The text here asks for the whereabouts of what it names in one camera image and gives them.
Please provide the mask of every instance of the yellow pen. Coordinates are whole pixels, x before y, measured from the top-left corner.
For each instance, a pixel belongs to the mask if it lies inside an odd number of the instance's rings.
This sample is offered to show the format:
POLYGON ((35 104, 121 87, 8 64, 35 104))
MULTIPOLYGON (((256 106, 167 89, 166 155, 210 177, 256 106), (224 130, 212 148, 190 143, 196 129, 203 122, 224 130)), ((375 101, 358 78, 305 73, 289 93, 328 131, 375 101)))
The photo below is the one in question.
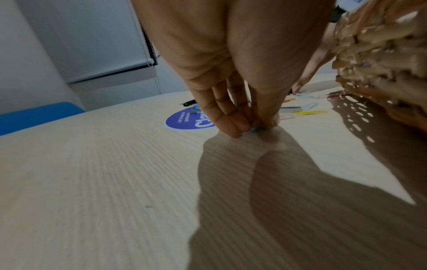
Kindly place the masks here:
POLYGON ((327 112, 328 111, 305 111, 305 112, 295 113, 295 115, 310 115, 310 114, 327 113, 327 112))

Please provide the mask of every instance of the hand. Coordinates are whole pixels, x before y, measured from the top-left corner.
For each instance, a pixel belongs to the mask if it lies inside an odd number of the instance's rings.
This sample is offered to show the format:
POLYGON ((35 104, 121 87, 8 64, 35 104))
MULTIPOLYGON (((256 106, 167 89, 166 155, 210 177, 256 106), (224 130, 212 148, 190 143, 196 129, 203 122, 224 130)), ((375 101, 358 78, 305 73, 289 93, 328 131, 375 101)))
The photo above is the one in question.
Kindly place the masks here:
POLYGON ((329 23, 329 25, 327 26, 320 46, 314 52, 306 68, 304 69, 302 76, 292 86, 293 94, 298 93, 301 88, 306 85, 311 80, 311 78, 313 78, 313 76, 316 74, 319 68, 321 68, 321 66, 328 63, 332 60, 332 58, 334 58, 334 55, 331 53, 331 49, 334 47, 335 44, 335 26, 336 24, 333 23, 329 23))
POLYGON ((221 131, 238 137, 255 117, 266 127, 278 124, 280 105, 318 47, 334 0, 133 0, 133 5, 148 37, 202 110, 221 131))

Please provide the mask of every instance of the wicker basket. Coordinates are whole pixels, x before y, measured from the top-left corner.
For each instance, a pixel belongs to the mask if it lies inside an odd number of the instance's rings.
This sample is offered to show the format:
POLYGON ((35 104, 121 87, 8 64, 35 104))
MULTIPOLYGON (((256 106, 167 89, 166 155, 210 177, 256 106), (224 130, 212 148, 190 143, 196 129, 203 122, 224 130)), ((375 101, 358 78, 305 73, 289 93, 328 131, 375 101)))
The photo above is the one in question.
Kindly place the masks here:
POLYGON ((336 81, 427 132, 427 0, 369 0, 335 30, 336 81))

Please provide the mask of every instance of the wooden table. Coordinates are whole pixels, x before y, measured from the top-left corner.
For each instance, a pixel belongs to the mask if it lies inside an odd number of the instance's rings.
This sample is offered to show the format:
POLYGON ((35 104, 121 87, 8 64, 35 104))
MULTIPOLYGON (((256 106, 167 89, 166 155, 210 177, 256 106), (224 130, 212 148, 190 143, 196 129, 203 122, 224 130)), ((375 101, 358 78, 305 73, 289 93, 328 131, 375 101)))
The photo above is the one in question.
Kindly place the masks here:
POLYGON ((426 269, 424 134, 346 97, 238 140, 166 128, 190 98, 0 137, 0 268, 426 269))

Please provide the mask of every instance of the circular sticker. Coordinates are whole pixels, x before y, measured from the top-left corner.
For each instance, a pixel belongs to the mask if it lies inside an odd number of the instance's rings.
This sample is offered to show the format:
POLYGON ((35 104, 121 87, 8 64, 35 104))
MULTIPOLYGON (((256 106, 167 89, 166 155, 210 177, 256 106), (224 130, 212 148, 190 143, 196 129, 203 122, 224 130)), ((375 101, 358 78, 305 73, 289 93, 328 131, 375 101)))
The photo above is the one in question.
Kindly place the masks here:
POLYGON ((206 129, 214 127, 209 118, 200 111, 194 113, 194 108, 186 108, 182 111, 172 114, 166 120, 166 125, 173 129, 206 129))

